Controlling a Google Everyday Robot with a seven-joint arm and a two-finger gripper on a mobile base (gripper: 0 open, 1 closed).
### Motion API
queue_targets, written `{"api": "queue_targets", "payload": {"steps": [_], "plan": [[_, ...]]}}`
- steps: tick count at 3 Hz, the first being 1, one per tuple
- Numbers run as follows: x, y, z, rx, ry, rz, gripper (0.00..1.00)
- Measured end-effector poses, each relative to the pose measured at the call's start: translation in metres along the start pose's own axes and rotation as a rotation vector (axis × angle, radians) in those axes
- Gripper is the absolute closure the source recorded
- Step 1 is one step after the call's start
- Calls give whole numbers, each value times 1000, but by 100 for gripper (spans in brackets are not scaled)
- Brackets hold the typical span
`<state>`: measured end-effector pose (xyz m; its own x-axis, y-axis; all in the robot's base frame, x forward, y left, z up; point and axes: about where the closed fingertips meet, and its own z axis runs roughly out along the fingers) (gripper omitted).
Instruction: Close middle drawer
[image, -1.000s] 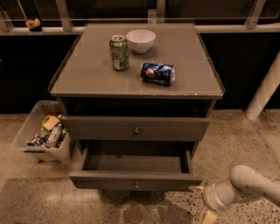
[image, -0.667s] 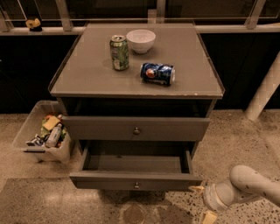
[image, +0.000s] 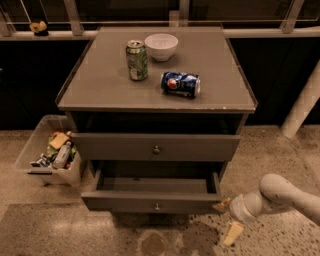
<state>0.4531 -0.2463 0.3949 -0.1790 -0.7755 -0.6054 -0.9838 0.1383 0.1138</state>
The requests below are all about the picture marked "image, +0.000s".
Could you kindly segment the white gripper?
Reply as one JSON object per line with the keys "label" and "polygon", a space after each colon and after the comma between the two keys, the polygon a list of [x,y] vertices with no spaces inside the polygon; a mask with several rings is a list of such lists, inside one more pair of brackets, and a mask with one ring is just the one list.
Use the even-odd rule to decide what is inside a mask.
{"label": "white gripper", "polygon": [[222,239],[225,246],[231,246],[244,231],[243,223],[251,223],[262,213],[263,199],[259,191],[240,194],[234,199],[226,198],[213,205],[213,208],[220,213],[228,209],[230,215],[237,221],[229,222]]}

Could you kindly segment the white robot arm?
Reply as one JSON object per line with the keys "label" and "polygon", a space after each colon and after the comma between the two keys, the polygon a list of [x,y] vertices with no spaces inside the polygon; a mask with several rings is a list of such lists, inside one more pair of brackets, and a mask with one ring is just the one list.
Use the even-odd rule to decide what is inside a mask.
{"label": "white robot arm", "polygon": [[228,212],[233,219],[223,236],[225,246],[236,241],[245,224],[256,221],[261,215],[282,213],[289,208],[320,225],[320,197],[300,190],[278,174],[264,175],[256,190],[226,198],[213,208],[220,213]]}

